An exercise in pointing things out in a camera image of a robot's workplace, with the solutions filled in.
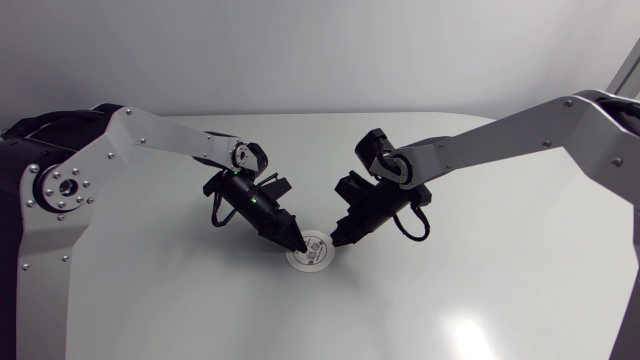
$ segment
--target white paper disc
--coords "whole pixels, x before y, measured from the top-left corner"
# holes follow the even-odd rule
[[[294,269],[302,272],[320,271],[333,260],[336,248],[331,243],[331,237],[316,230],[305,230],[302,238],[307,244],[307,252],[287,251],[286,257]]]

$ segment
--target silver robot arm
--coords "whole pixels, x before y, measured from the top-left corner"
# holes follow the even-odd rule
[[[266,156],[252,151],[255,144],[133,107],[68,113],[86,121],[61,113],[54,117],[62,120],[50,121],[47,114],[23,120],[0,142],[0,280],[3,292],[9,289],[0,303],[3,359],[66,358],[71,250],[89,225],[100,187],[125,169],[134,145],[231,171],[259,174],[267,165]]]
[[[563,147],[588,177],[634,205],[633,244],[640,259],[640,103],[635,100],[583,91],[457,136],[386,152],[373,158],[369,172],[411,190],[456,169],[555,147]],[[639,282],[640,272],[612,359],[640,357]]]

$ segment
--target black cable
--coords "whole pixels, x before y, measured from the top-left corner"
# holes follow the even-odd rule
[[[277,177],[278,177],[278,173],[273,173],[269,177],[267,177],[266,179],[260,181],[256,186],[259,189],[260,186],[264,185],[264,183],[266,183],[269,180],[273,180],[274,178],[277,178]]]
[[[398,214],[393,215],[393,222],[396,223],[396,226],[404,234],[404,236],[408,237],[413,241],[424,241],[429,236],[429,233],[431,232],[431,225],[429,225],[429,220],[427,220],[427,216],[422,212],[422,209],[420,209],[419,207],[412,206],[411,210],[413,210],[413,213],[416,214],[416,216],[418,217],[418,219],[420,219],[420,221],[422,221],[422,224],[424,225],[424,235],[418,237],[418,236],[413,236],[409,234],[409,232],[405,230],[405,228],[400,223]]]
[[[213,212],[211,213],[211,223],[215,227],[222,227],[227,225],[227,223],[233,218],[233,215],[236,214],[236,209],[233,209],[227,217],[222,221],[218,221],[218,210],[220,209],[220,205],[222,204],[222,195],[219,193],[214,193],[213,195]]]

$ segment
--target white table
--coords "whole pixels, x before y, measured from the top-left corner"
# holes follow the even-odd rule
[[[395,146],[488,119],[443,113],[176,118],[259,143],[293,186],[280,200],[302,230],[346,215],[334,187],[353,149],[381,127]],[[392,221],[337,249],[318,273],[236,215],[210,224],[185,156],[136,148],[103,188],[72,255],[71,359],[606,359],[637,261],[632,208],[562,149],[451,173],[427,184],[429,239]],[[408,229],[420,232],[410,211]]]

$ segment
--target circular joint cover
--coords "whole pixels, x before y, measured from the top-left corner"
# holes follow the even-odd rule
[[[232,161],[236,167],[243,167],[247,156],[251,154],[251,150],[247,147],[247,144],[238,143],[233,150]]]

